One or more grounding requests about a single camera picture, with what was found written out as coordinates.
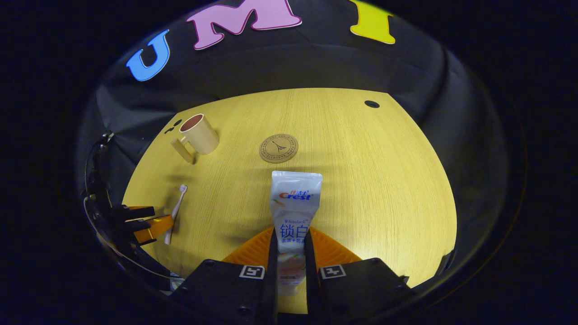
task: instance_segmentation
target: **wooden table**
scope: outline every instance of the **wooden table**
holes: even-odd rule
[[[205,114],[220,144],[188,164],[171,146],[178,127],[164,132],[197,113]],[[270,164],[259,146],[278,133],[296,137],[299,151],[287,162]],[[123,204],[170,214],[179,186],[188,186],[172,243],[159,238],[143,246],[186,278],[202,260],[221,260],[273,225],[274,170],[321,173],[321,205],[312,226],[362,259],[380,257],[398,275],[409,276],[410,287],[432,277],[454,247],[455,205],[436,153],[401,106],[374,91],[267,91],[180,112],[143,155]],[[280,297],[279,311],[307,313],[304,284],[297,296]]]

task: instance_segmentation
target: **cork coaster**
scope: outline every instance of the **cork coaster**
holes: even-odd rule
[[[259,154],[266,162],[278,164],[293,158],[298,149],[297,139],[289,134],[276,134],[261,143]]]

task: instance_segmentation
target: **pink letter m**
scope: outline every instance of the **pink letter m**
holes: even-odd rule
[[[293,15],[287,0],[245,0],[238,8],[214,5],[187,19],[197,31],[195,50],[215,45],[225,37],[215,32],[213,24],[232,34],[241,34],[254,10],[257,19],[251,28],[258,31],[301,25],[301,18]]]

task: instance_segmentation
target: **cup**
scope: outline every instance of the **cup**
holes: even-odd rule
[[[192,162],[192,154],[184,147],[188,142],[199,154],[209,154],[218,145],[218,136],[204,114],[197,114],[186,120],[179,131],[181,140],[174,139],[171,145],[188,163]]]

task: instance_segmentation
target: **blue letter u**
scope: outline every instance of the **blue letter u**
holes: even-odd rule
[[[154,61],[150,67],[146,67],[140,54],[142,49],[135,53],[128,61],[127,67],[131,70],[132,75],[138,81],[149,80],[154,77],[157,73],[165,67],[166,63],[169,61],[169,56],[171,51],[169,50],[169,45],[166,43],[165,35],[169,30],[158,34],[152,40],[150,40],[148,46],[152,45],[154,52],[157,54],[157,59]]]

